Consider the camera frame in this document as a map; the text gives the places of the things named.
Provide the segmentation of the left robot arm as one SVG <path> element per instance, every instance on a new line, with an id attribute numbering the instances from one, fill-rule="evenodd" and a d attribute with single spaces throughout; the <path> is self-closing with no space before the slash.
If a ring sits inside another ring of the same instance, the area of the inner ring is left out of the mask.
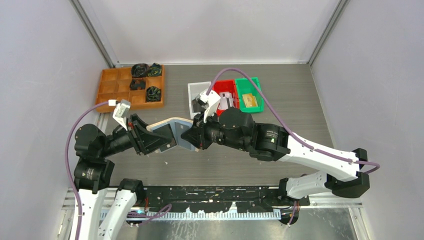
<path id="1" fill-rule="evenodd" d="M 128 149 L 134 149 L 138 155 L 148 155 L 172 145 L 175 142 L 172 129 L 166 126 L 159 132 L 149 131 L 148 125 L 133 114 L 109 135 L 93 124 L 74 127 L 71 132 L 78 162 L 70 178 L 75 196 L 70 237 L 75 240 L 114 240 L 131 214 L 131 208 L 145 204 L 148 198 L 141 180 L 125 178 L 118 185 L 106 218 L 100 220 L 115 167 L 108 157 Z"/>

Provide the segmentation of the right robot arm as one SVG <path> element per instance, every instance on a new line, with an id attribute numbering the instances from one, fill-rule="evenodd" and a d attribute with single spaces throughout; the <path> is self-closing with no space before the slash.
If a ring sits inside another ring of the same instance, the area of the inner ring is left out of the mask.
<path id="1" fill-rule="evenodd" d="M 335 196 L 355 199 L 370 188 L 369 174 L 362 172 L 361 161 L 367 160 L 362 148 L 354 151 L 338 151 L 333 148 L 322 151 L 310 149 L 312 144 L 289 132 L 282 126 L 257 123 L 249 113 L 231 107 L 220 116 L 205 117 L 197 114 L 192 127 L 181 138 L 194 147 L 206 150 L 211 144 L 248 152 L 249 156 L 265 162 L 289 162 L 316 169 L 314 174 L 298 178 L 283 178 L 279 182 L 277 198 L 283 205 L 308 195 L 332 193 Z"/>

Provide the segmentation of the cards in red bin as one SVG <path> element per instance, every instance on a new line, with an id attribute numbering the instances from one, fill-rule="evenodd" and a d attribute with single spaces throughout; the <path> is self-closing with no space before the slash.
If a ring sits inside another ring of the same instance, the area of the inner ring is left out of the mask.
<path id="1" fill-rule="evenodd" d="M 219 110 L 227 110 L 229 108 L 235 108 L 236 104 L 235 104 L 235 99 L 233 97 L 233 94 L 231 92 L 225 91 L 225 92 L 220 92 L 219 93 L 220 96 L 220 101 L 219 101 L 219 106 L 218 109 Z"/>

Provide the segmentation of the yellow card in green bin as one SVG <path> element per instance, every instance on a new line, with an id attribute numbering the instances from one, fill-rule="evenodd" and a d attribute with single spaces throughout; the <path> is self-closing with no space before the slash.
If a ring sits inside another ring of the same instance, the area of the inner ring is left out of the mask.
<path id="1" fill-rule="evenodd" d="M 242 99 L 246 108 L 254 108 L 258 106 L 256 97 L 252 93 L 245 93 Z"/>

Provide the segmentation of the black leather wallet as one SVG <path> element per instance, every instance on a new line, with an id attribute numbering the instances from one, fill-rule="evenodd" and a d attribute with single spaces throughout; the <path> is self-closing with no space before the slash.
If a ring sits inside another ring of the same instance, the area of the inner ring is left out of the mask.
<path id="1" fill-rule="evenodd" d="M 194 114 L 204 112 L 208 108 L 208 103 L 201 100 L 193 99 L 191 101 L 192 111 Z"/>

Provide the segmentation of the dark floral rolled tie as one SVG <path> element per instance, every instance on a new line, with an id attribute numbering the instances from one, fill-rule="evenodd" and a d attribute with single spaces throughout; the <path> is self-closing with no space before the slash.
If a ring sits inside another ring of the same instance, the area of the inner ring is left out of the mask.
<path id="1" fill-rule="evenodd" d="M 160 102 L 162 97 L 162 90 L 156 86 L 150 86 L 146 89 L 145 101 L 146 102 Z"/>

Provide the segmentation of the white plastic bin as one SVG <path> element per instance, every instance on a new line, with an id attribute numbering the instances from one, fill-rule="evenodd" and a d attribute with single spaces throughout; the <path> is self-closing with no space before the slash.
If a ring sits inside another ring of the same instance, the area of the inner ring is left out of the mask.
<path id="1" fill-rule="evenodd" d="M 187 84 L 188 100 L 189 100 L 188 107 L 189 107 L 189 114 L 191 119 L 193 119 L 197 115 L 193 113 L 192 100 L 195 99 L 196 96 L 199 95 L 202 91 L 207 90 L 210 85 L 211 85 L 210 81 L 194 82 L 194 83 Z"/>

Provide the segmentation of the small dark rolled tie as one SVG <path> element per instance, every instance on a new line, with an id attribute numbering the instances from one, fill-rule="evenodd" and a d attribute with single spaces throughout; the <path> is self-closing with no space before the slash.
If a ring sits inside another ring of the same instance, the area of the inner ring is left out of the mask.
<path id="1" fill-rule="evenodd" d="M 143 78 L 133 78 L 129 84 L 131 91 L 145 90 L 146 81 Z"/>

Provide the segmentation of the orange wooden compartment tray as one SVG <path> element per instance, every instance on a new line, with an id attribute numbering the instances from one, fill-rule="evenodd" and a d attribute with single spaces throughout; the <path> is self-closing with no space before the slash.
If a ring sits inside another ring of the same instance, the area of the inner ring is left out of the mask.
<path id="1" fill-rule="evenodd" d="M 126 100 L 130 102 L 131 110 L 157 109 L 165 105 L 166 96 L 166 70 L 161 65 L 161 75 L 147 76 L 141 78 L 145 82 L 144 89 L 131 90 L 132 81 L 131 68 L 107 68 L 101 71 L 95 104 L 107 102 L 108 100 Z M 147 101 L 147 90 L 157 87 L 161 91 L 160 100 Z"/>

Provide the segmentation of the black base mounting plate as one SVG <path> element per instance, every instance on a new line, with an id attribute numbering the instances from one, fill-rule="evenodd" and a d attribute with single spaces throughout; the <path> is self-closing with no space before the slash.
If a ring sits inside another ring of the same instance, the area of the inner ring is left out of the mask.
<path id="1" fill-rule="evenodd" d="M 294 200 L 283 198 L 278 186 L 227 185 L 146 186 L 144 199 L 135 206 L 150 212 L 171 204 L 171 213 L 226 213 L 235 205 L 237 213 L 265 213 L 293 206 Z"/>

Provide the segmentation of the green plastic bin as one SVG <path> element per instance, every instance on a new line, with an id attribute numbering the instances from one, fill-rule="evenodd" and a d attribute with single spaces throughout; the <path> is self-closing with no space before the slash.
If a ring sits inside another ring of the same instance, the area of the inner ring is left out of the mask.
<path id="1" fill-rule="evenodd" d="M 261 113 L 264 110 L 264 101 L 257 89 L 247 78 L 235 79 L 239 99 L 239 109 L 244 113 Z"/>

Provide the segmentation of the black rolled tie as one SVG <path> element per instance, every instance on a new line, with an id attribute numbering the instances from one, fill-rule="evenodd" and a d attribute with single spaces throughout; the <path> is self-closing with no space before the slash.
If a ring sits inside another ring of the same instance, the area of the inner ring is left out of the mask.
<path id="1" fill-rule="evenodd" d="M 146 63 L 137 63 L 131 67 L 130 73 L 132 78 L 147 77 L 150 72 L 150 66 Z"/>

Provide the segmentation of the green floral rolled tie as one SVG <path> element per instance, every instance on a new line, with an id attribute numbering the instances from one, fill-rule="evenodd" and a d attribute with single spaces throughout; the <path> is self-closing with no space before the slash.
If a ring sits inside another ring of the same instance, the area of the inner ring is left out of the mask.
<path id="1" fill-rule="evenodd" d="M 154 62 L 149 66 L 149 72 L 147 75 L 149 77 L 160 77 L 162 76 L 162 69 L 161 64 Z"/>

